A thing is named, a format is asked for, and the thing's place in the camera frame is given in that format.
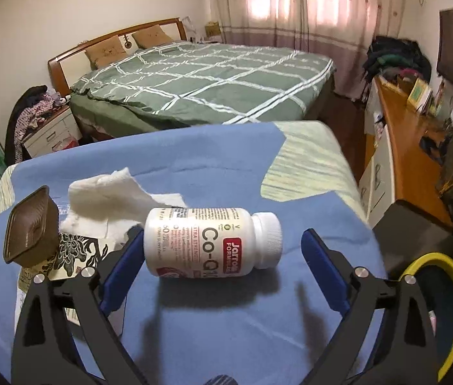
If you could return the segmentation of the right brown pillow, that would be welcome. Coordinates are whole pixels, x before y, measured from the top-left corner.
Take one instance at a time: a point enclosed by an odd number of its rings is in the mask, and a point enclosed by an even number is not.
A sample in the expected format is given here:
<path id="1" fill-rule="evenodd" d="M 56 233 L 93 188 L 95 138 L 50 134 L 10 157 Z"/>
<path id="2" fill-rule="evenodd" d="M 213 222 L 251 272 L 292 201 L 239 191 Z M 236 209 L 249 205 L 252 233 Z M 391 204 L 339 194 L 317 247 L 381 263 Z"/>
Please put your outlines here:
<path id="1" fill-rule="evenodd" d="M 170 44 L 174 41 L 174 39 L 168 36 L 158 24 L 138 30 L 131 36 L 137 46 L 141 49 L 150 49 L 154 46 Z"/>

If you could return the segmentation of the clothes pile on nightstand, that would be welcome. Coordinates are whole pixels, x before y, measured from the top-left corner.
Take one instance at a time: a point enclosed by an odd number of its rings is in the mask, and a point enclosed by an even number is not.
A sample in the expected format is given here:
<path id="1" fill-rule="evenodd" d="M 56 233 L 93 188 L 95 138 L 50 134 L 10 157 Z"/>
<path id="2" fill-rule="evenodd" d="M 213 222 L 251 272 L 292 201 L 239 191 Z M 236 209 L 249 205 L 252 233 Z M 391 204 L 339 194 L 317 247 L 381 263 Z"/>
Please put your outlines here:
<path id="1" fill-rule="evenodd" d="M 20 163 L 26 158 L 22 141 L 34 130 L 38 130 L 49 116 L 67 104 L 59 92 L 49 92 L 46 85 L 29 88 L 16 101 L 7 124 L 4 162 L 7 166 Z"/>

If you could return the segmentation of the brown pillow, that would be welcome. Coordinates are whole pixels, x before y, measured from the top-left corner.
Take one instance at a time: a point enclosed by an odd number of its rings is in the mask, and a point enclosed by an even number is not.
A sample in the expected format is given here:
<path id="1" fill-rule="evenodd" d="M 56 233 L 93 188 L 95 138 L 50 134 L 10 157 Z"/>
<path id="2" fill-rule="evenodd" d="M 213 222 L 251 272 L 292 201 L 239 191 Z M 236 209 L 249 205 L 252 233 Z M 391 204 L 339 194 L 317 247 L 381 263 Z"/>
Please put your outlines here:
<path id="1" fill-rule="evenodd" d="M 174 39 L 168 36 L 158 24 L 138 30 L 131 36 L 137 46 L 141 49 L 150 49 L 154 46 L 170 44 L 174 41 Z"/>
<path id="2" fill-rule="evenodd" d="M 128 53 L 118 36 L 113 36 L 88 47 L 85 53 L 93 70 L 104 68 L 128 57 Z"/>

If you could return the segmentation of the framed picture on sideboard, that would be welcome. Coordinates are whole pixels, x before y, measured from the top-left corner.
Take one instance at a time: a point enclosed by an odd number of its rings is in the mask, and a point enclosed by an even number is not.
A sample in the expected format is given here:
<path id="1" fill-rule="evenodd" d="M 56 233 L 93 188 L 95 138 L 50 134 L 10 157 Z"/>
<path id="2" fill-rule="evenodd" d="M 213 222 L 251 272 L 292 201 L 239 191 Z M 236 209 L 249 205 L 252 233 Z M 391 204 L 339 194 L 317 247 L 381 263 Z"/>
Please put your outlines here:
<path id="1" fill-rule="evenodd" d="M 421 78 L 417 78 L 412 87 L 412 91 L 407 98 L 406 104 L 416 113 L 423 114 L 430 102 L 431 96 L 432 88 L 430 85 Z"/>

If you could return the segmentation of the bed with green quilt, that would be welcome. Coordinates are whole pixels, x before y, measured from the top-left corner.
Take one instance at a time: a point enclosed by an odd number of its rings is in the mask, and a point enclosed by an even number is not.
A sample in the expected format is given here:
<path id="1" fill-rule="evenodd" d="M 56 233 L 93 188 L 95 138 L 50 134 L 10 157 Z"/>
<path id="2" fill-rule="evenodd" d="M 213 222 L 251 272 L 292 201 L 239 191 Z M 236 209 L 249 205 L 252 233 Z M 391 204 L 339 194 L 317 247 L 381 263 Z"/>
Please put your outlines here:
<path id="1" fill-rule="evenodd" d="M 174 39 L 141 49 L 134 32 L 154 25 Z M 128 57 L 93 70 L 85 50 L 118 36 Z M 288 48 L 196 42 L 182 20 L 117 30 L 49 60 L 53 87 L 96 140 L 205 124 L 314 120 L 331 98 L 334 62 Z"/>

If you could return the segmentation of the pink white curtains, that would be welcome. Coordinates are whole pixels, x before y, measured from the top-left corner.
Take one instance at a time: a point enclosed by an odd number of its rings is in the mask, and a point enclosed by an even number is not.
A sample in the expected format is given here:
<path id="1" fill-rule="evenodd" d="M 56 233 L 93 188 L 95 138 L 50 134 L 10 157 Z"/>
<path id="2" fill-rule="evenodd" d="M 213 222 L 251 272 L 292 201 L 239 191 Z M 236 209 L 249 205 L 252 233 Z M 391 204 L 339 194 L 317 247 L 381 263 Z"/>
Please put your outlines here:
<path id="1" fill-rule="evenodd" d="M 330 57 L 335 90 L 359 98 L 373 38 L 397 37 L 405 0 L 210 0 L 228 44 L 288 47 Z"/>

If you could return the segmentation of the left brown pillow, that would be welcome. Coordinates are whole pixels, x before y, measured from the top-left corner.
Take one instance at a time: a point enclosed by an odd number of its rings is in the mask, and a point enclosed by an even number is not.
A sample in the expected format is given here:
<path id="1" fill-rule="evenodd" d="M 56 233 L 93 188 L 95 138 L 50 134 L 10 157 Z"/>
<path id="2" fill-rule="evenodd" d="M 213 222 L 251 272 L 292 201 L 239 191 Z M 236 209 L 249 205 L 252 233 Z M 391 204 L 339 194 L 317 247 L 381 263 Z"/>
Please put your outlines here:
<path id="1" fill-rule="evenodd" d="M 85 53 L 93 70 L 104 68 L 128 57 L 128 53 L 118 36 L 113 36 L 88 47 Z"/>

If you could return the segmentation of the blue patterned table cloth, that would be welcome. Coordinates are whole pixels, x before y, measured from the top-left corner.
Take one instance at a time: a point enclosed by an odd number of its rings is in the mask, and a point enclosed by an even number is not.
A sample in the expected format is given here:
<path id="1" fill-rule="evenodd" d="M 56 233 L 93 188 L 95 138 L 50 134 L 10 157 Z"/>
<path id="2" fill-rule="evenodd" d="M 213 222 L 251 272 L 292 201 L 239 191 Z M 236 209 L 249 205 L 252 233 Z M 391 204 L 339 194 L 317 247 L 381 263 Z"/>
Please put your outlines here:
<path id="1" fill-rule="evenodd" d="M 121 341 L 152 384 L 202 384 L 227 374 L 240 384 L 297 384 L 340 323 L 300 250 L 313 228 L 351 264 L 384 276 L 349 164 L 320 122 L 212 125 L 121 137 L 17 165 L 23 199 L 46 185 L 61 210 L 69 185 L 129 169 L 152 194 L 189 207 L 275 213 L 283 255 L 275 269 L 211 282 L 139 272 L 125 303 Z"/>

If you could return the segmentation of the floral tissue box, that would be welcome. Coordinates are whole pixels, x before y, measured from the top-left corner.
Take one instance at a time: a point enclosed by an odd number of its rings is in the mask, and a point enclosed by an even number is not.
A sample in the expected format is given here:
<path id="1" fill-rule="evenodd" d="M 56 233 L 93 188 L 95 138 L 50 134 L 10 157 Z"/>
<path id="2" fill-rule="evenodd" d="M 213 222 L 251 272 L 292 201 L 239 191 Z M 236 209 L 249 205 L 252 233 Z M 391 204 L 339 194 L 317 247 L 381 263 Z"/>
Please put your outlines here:
<path id="1" fill-rule="evenodd" d="M 47 276 L 51 281 L 77 276 L 85 267 L 98 267 L 107 255 L 120 249 L 114 241 L 96 239 L 83 235 L 61 233 L 59 235 L 59 248 L 53 257 L 32 268 L 22 268 L 18 279 L 16 294 L 14 326 L 20 319 L 26 293 L 32 279 L 38 273 Z"/>

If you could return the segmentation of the white bedside nightstand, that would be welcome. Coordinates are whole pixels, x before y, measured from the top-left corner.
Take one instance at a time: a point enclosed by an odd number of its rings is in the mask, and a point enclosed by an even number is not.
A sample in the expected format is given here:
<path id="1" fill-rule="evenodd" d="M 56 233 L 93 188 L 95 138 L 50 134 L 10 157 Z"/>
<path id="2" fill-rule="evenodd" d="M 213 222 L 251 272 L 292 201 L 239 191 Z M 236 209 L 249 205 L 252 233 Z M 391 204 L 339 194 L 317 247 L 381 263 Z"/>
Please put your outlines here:
<path id="1" fill-rule="evenodd" d="M 33 158 L 77 147 L 81 137 L 71 109 L 65 107 L 27 136 L 22 144 L 28 156 Z"/>

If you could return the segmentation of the yellow rimmed trash bin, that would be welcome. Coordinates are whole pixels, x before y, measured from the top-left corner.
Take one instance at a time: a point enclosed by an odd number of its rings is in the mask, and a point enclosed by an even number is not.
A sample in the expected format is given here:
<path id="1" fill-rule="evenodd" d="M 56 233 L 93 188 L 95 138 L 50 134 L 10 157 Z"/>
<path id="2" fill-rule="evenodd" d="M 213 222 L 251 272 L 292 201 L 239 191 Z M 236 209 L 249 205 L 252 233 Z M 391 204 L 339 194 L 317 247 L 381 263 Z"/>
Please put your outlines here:
<path id="1" fill-rule="evenodd" d="M 439 357 L 438 379 L 453 364 L 453 259 L 432 252 L 413 261 L 400 276 L 414 277 L 424 295 Z"/>

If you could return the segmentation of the tissue box on far nightstand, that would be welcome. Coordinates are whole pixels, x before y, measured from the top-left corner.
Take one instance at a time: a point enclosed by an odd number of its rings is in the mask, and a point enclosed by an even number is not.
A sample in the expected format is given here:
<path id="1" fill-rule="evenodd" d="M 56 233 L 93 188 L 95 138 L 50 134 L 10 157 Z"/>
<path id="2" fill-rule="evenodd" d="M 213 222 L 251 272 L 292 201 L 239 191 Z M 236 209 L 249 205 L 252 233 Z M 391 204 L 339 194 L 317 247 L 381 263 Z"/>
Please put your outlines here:
<path id="1" fill-rule="evenodd" d="M 205 25 L 206 38 L 212 39 L 221 35 L 221 28 L 218 22 L 208 22 Z"/>

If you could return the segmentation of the white tissue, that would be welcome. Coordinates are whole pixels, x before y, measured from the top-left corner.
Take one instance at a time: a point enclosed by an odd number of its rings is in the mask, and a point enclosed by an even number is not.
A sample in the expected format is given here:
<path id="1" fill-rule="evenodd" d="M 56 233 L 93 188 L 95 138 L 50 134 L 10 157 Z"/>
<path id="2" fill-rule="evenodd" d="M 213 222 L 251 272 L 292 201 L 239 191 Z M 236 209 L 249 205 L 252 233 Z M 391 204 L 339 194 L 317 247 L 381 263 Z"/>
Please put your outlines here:
<path id="1" fill-rule="evenodd" d="M 128 168 L 77 180 L 68 188 L 68 211 L 59 229 L 68 234 L 124 243 L 134 226 L 145 226 L 155 208 L 184 208 L 180 194 L 149 194 Z"/>

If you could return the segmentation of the dark clothes pile on sideboard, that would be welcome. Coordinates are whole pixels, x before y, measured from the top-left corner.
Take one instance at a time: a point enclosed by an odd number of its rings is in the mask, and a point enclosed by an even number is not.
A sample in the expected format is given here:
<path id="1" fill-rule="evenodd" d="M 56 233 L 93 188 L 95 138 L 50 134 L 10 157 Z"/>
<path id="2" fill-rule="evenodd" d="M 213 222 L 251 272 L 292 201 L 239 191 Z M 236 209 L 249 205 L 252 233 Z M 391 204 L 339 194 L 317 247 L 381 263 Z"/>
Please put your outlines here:
<path id="1" fill-rule="evenodd" d="M 362 68 L 367 82 L 387 68 L 411 69 L 430 82 L 432 66 L 429 59 L 422 53 L 418 43 L 409 39 L 398 39 L 387 36 L 375 36 L 369 49 L 367 59 Z"/>

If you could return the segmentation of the wooden sideboard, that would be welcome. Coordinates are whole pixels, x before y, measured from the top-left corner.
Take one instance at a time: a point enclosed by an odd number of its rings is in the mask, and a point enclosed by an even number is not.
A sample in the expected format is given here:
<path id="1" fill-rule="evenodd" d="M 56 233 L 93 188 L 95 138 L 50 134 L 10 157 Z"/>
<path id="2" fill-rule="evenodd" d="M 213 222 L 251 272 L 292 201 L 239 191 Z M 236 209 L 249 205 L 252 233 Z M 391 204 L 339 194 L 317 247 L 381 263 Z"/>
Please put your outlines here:
<path id="1" fill-rule="evenodd" d="M 405 96 L 375 77 L 365 107 L 365 171 L 358 190 L 368 223 L 376 227 L 403 207 L 451 231 L 453 223 L 439 198 L 441 166 L 419 146 L 436 136 L 434 120 L 409 108 Z"/>

